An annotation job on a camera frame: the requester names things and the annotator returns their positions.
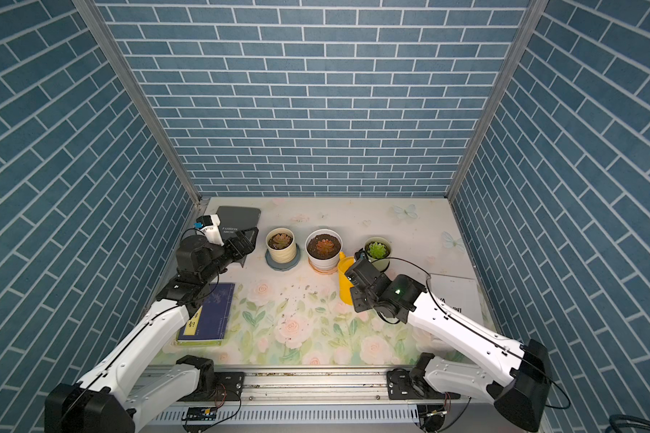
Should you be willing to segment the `yellow watering can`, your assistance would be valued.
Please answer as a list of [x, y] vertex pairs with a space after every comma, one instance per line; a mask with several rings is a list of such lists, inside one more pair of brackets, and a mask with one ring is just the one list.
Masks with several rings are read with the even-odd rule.
[[338, 278], [339, 278], [339, 297], [341, 301], [348, 306], [353, 305], [351, 288], [352, 283], [346, 276], [346, 271], [354, 265], [356, 259], [353, 256], [346, 256], [343, 252], [339, 253], [339, 263], [337, 266]]

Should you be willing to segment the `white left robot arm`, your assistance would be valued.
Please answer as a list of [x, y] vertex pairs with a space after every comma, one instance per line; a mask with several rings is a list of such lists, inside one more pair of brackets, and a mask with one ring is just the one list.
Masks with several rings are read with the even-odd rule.
[[59, 384], [44, 404], [47, 432], [138, 432], [178, 400], [214, 397], [211, 359], [185, 355], [161, 378], [133, 390], [164, 345], [218, 288], [220, 276], [256, 249], [258, 230], [238, 230], [223, 240], [216, 227], [195, 229], [180, 241], [177, 272], [157, 293], [133, 330], [74, 384]]

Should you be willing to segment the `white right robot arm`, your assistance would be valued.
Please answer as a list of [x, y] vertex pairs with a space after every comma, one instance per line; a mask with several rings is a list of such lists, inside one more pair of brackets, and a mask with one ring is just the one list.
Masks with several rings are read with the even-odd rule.
[[428, 281], [404, 274], [390, 279], [363, 252], [345, 275], [357, 312], [375, 310], [382, 319], [425, 331], [471, 359], [460, 364], [424, 353], [412, 373], [416, 386], [491, 402], [516, 427], [539, 431], [553, 382], [542, 343], [524, 344], [485, 328], [436, 298]]

